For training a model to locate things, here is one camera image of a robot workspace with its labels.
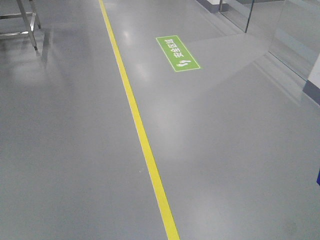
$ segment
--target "footprint symbol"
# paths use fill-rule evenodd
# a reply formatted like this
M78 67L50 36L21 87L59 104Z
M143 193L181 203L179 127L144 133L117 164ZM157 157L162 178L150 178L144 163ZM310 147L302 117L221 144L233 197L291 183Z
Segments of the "footprint symbol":
M178 67L183 67L185 65L188 65L188 63L191 63L191 61L189 61L189 60L181 60L179 63L180 64L177 64L177 66Z

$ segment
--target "glass partition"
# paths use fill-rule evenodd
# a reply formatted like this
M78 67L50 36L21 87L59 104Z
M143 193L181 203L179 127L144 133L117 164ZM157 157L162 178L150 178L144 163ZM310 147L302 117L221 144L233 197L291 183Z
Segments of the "glass partition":
M285 0L269 51L307 80L320 52L320 1Z
M253 6L254 0L220 0L219 11L246 33Z

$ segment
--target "yellow floor stripe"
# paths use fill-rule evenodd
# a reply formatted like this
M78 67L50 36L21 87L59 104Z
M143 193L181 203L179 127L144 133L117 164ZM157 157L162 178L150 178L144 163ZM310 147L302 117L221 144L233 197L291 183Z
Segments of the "yellow floor stripe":
M160 175L159 175L159 171L157 168L157 164L154 158L154 155L152 153L150 144L149 144L149 140L139 113L139 109L135 100L135 96L134 93L132 91L132 88L130 86L130 82L127 76L127 72L124 66L124 63L122 61L121 55L120 55L120 51L117 45L117 41L115 39L115 35L114 32L112 30L110 21L109 21L109 17L106 11L106 7L104 5L103 0L99 0L100 3L100 7L101 7L101 11L102 11L102 15L104 18L104 22L106 25L106 29L108 31L109 34L109 38L112 44L112 48L113 48L113 52L116 58L116 62L118 64L118 68L120 71L120 75L122 78L122 82L125 88L125 92L126 92L126 96L128 98L129 101L129 105L131 108L131 112L132 112L132 116L133 116L133 120L135 123L135 127L138 133L138 137L140 140L140 144L142 147L142 151L144 154L144 158L145 158L145 162L149 171L149 175L151 178L151 182L153 185L153 189L154 189L154 193L158 202L158 206L160 209L160 213L161 213L161 217L162 217L162 221L164 224L164 228L166 231L166 235L168 237L168 240L179 240L179 234L178 234L178 230L175 224L175 220L173 218L169 203L168 203L168 199L165 193L165 189L163 187Z

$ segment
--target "safety zone sign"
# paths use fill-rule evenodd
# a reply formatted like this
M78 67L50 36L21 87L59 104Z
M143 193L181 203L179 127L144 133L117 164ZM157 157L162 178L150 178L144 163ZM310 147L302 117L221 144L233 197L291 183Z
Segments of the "safety zone sign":
M177 35L156 38L174 71L200 69L200 65Z

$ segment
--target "metal rack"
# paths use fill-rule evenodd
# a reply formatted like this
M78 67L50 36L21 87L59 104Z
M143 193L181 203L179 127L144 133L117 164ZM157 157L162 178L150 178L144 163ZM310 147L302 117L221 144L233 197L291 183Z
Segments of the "metal rack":
M38 50L36 39L34 36L34 30L35 30L34 25L37 24L39 29L41 28L41 25L40 25L40 19L39 19L37 10L36 10L35 2L33 0L29 0L29 3L31 5L31 9L32 9L32 11L30 11L30 12L25 11L25 8L24 8L21 0L16 0L16 2L19 6L21 13L11 13L11 14L6 14L6 15L0 15L0 20L22 18L24 21L26 31L2 33L2 34L0 34L0 39L11 39L11 38L20 38L20 37L29 36L30 41L31 41L34 49Z

